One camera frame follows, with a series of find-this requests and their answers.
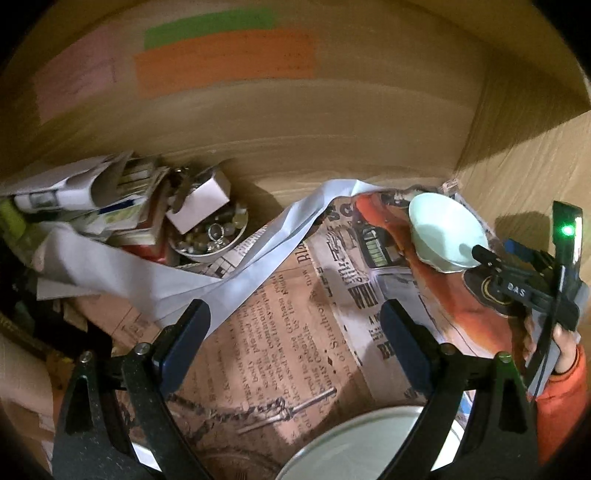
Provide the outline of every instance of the green light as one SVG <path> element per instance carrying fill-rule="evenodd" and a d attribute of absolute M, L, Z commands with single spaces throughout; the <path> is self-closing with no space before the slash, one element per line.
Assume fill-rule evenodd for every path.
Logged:
<path fill-rule="evenodd" d="M 573 236 L 574 235 L 574 225 L 564 225 L 560 231 L 564 236 Z"/>

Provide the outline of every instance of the green sticky note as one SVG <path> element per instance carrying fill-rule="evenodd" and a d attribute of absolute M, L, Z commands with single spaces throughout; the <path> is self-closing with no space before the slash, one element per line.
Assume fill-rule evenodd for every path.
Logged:
<path fill-rule="evenodd" d="M 150 50 L 213 33 L 234 30 L 270 30 L 271 28 L 275 28 L 275 14 L 268 8 L 227 10 L 182 18 L 150 28 L 144 34 L 144 48 Z"/>
<path fill-rule="evenodd" d="M 12 200 L 4 199 L 0 202 L 0 217 L 2 218 L 1 223 L 15 240 L 23 236 L 27 229 L 27 222 L 21 212 L 16 209 Z"/>

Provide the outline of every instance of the screw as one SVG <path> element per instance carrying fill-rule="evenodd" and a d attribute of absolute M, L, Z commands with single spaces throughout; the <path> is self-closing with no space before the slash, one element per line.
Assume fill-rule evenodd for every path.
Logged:
<path fill-rule="evenodd" d="M 499 352 L 498 354 L 496 354 L 497 357 L 499 358 L 499 360 L 501 362 L 503 362 L 504 364 L 508 364 L 511 362 L 512 358 L 511 358 L 511 354 L 509 352 Z"/>
<path fill-rule="evenodd" d="M 455 355 L 457 352 L 456 347 L 452 343 L 442 343 L 439 346 L 439 348 L 442 351 L 443 355 L 452 356 Z"/>
<path fill-rule="evenodd" d="M 136 355 L 145 355 L 150 351 L 151 345 L 149 343 L 138 343 L 134 347 L 134 352 Z"/>
<path fill-rule="evenodd" d="M 92 360 L 92 352 L 87 351 L 87 352 L 82 353 L 82 355 L 80 355 L 80 362 L 82 362 L 83 364 L 87 364 L 91 360 Z"/>

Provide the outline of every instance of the pink sticky note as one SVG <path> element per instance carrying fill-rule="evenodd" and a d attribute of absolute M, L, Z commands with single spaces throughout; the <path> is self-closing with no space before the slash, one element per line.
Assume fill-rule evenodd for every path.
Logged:
<path fill-rule="evenodd" d="M 103 25 L 62 51 L 34 76 L 41 123 L 115 83 L 113 33 Z"/>

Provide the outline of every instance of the hand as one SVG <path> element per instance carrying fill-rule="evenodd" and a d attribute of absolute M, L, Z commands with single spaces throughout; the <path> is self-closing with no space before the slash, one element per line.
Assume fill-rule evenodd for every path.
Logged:
<path fill-rule="evenodd" d="M 523 356 L 525 360 L 528 360 L 535 352 L 536 347 L 536 344 L 531 337 L 531 334 L 534 331 L 534 321 L 531 317 L 527 317 L 525 320 L 525 330 L 527 330 L 527 335 L 523 341 Z M 554 373 L 561 375 L 568 372 L 574 365 L 574 361 L 577 359 L 577 336 L 574 332 L 564 330 L 562 326 L 557 323 L 552 332 L 552 338 L 556 342 L 556 345 L 558 345 L 558 348 L 560 348 L 560 356 L 554 367 Z"/>

